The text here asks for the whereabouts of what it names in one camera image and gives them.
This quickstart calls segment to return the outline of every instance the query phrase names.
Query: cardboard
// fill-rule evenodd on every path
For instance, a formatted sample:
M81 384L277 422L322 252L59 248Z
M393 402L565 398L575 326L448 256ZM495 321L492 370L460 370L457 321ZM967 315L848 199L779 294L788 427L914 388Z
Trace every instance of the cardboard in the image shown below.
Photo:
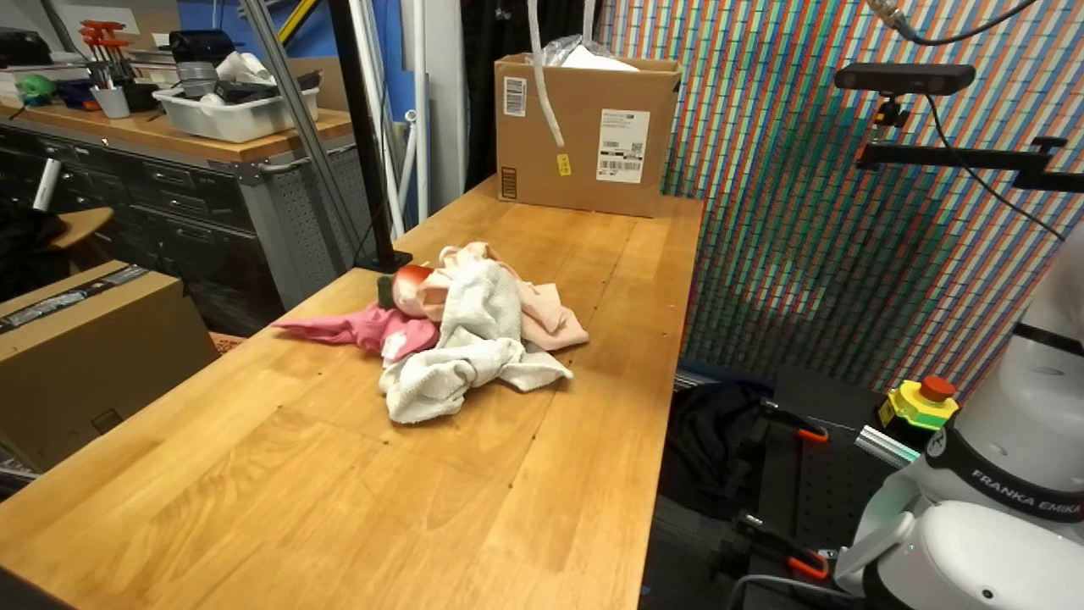
M126 264L109 260L0 303L0 320ZM0 335L0 445L49 471L215 359L177 278L147 272Z
M529 58L495 65L504 199L649 216L665 187L681 77L670 61L630 65L640 72L547 69L570 177L564 177Z

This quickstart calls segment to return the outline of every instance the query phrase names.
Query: metal pole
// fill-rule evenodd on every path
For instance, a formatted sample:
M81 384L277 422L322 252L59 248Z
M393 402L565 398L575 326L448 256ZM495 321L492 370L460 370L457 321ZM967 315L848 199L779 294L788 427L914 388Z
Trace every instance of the metal pole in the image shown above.
M304 147L304 154L312 158L312 168L314 168L314 182L325 191L322 199L312 199L312 210L314 210L319 226L322 226L322 233L329 239L329 252L334 252L333 264L334 268L349 268L352 264L352 252L341 248L334 226L325 216L325 207L333 207L334 225L346 231L346 239L352 239L349 248L364 248L364 237L352 231L341 191L334 182L333 161L325 157L325 147L319 141L319 131L314 131L312 116L304 109L297 77L293 73L287 58L281 52L277 36L275 36L275 24L272 24L272 13L268 13L266 0L240 0L240 6L245 6L246 24L253 26L253 35L266 43L268 69L272 69L272 73L277 81L277 91L281 91L286 104L293 109L293 116L295 116L302 147Z
M366 100L366 87L364 87L364 58L360 58L360 36L352 29L352 13L349 13L349 0L329 0L333 10L333 29L334 29L334 48L338 48L338 69L341 69L341 87L346 87L346 100L349 100L349 116L352 116L352 140L360 147L360 161L364 161L364 182L366 182L366 199L368 199L368 225L373 225L373 237L375 237L375 268L382 273L393 273L395 264L395 252L393 252L393 233L391 233L391 216L387 216L387 191L382 191L382 177L378 177L378 158L375 158L375 130L373 130L373 116L368 116L368 100Z

